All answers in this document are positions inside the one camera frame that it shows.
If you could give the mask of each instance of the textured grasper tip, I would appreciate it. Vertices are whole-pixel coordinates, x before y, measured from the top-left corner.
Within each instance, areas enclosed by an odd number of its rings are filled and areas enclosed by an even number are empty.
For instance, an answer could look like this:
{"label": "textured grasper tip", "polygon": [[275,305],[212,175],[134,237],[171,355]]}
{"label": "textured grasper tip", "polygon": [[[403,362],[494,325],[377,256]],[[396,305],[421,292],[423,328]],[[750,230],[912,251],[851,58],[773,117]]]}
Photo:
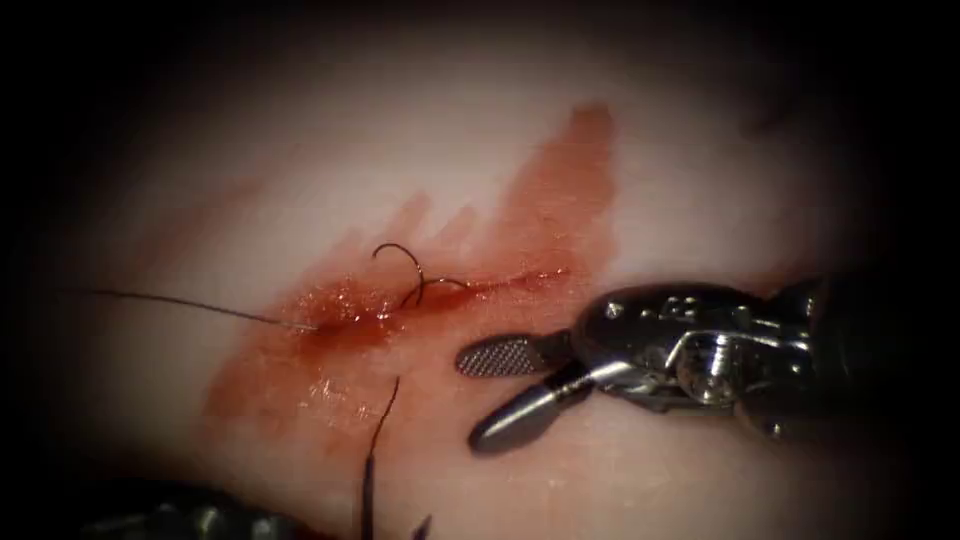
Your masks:
{"label": "textured grasper tip", "polygon": [[454,366],[467,377],[514,377],[546,369],[530,334],[492,336],[463,348]]}

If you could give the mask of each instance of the pale tissue surface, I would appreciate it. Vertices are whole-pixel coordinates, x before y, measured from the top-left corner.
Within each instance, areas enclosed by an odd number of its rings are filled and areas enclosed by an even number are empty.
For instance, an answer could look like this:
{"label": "pale tissue surface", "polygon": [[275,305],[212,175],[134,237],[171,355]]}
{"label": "pale tissue surface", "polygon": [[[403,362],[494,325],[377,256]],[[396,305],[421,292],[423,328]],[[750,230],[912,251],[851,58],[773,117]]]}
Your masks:
{"label": "pale tissue surface", "polygon": [[[102,266],[134,256],[143,231],[171,212],[265,178],[262,191],[236,199],[132,280],[153,292],[255,309],[348,229],[379,230],[417,191],[432,201],[423,237],[466,204],[482,221],[531,141],[592,100],[609,104],[618,131],[620,253],[602,283],[678,276],[743,283],[794,261],[826,269],[855,252],[858,210],[828,188],[846,171],[825,150],[831,141],[812,138],[830,119],[808,114],[767,140],[741,139],[737,119],[754,114],[755,103],[740,90],[780,71],[732,40],[666,47],[651,38],[637,47],[646,52],[624,57],[602,41],[549,31],[508,32],[494,42],[482,33],[380,32],[339,50],[320,80],[311,65],[334,53],[303,32],[294,25],[288,36],[302,47],[299,62],[228,63],[231,91],[218,107],[182,108],[144,125],[136,157],[127,157],[138,180],[118,211],[77,235],[69,252],[80,255],[65,265],[71,272],[86,269],[85,281],[95,282]],[[687,60],[664,62],[671,54]],[[222,96],[218,87],[199,84],[171,102]],[[103,437],[183,457],[188,426],[238,323],[135,303],[115,306],[109,320],[110,331],[89,351],[102,359],[87,381],[97,381],[88,385],[99,405],[85,402],[81,415],[99,418]],[[862,486],[840,482],[844,475],[824,459],[777,454],[736,428],[652,417],[605,396],[565,415],[537,449],[473,460],[464,445],[471,419],[523,384],[491,383],[484,403],[422,411],[432,429],[398,440],[380,459],[380,526],[412,530],[432,513],[434,539],[505,531],[742,539],[772,530],[804,538],[818,523],[816,509],[805,506],[811,494],[857,494]],[[292,437],[281,447],[251,441],[225,449],[205,474],[346,535],[355,526],[356,465],[323,463]],[[324,475],[304,473],[318,467]]]}

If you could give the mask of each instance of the blood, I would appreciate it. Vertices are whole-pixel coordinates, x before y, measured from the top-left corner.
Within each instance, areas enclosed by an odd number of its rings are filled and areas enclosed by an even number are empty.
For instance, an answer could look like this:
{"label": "blood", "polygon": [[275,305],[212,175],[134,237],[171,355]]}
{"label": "blood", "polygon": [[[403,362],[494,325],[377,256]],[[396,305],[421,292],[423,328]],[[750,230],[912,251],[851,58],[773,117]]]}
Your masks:
{"label": "blood", "polygon": [[[432,202],[418,193],[383,231],[346,234],[263,313],[318,330],[251,325],[209,387],[205,443],[251,422],[264,440],[276,440],[313,414],[335,433],[323,437],[327,452],[355,449],[351,441],[369,434],[391,377],[448,376],[442,358],[449,355],[452,366],[463,339],[568,321],[615,255],[614,135],[605,105],[577,107],[516,172],[492,219],[464,207],[436,236],[421,238]],[[419,305],[414,296],[401,306],[416,271],[397,250],[373,259],[381,242],[410,248],[427,278],[453,277],[469,287],[432,284]],[[468,255],[455,255],[464,243]],[[402,386],[398,408],[411,399]]]}

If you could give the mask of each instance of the skin surface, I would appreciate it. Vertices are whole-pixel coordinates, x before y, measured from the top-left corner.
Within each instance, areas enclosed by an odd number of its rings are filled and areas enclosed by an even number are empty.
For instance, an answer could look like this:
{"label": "skin surface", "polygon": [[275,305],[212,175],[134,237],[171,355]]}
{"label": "skin surface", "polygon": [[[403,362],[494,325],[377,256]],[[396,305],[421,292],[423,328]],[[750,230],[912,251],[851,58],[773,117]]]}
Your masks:
{"label": "skin surface", "polygon": [[[322,331],[61,298],[47,316],[85,368],[63,393],[83,444],[352,538],[366,445],[399,375],[377,448],[379,538],[427,514],[436,539],[868,526],[861,512],[885,508],[893,484],[876,475],[882,454],[765,444],[732,419],[597,395],[528,448],[468,451],[473,424],[535,380],[458,377],[453,355],[473,339],[562,328],[614,287],[767,295],[862,255],[871,215],[829,97],[786,107],[777,89],[798,74],[772,53],[664,14],[637,24],[660,31],[328,33],[291,19],[212,34],[63,236],[57,281]],[[432,286],[397,309],[416,273],[399,251],[371,258],[382,242],[471,288]]]}

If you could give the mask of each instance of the metal screw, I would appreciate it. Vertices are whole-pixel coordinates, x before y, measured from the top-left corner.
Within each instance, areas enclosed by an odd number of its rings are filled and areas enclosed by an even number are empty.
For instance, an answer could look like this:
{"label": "metal screw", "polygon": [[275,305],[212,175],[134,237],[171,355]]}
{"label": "metal screw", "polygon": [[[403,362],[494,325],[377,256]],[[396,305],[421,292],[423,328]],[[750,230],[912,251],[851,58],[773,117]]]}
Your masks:
{"label": "metal screw", "polygon": [[773,439],[779,439],[783,434],[783,424],[780,422],[770,422],[767,426],[767,435]]}
{"label": "metal screw", "polygon": [[604,315],[606,315],[608,319],[616,319],[621,313],[623,313],[623,304],[607,302],[607,309],[604,311]]}

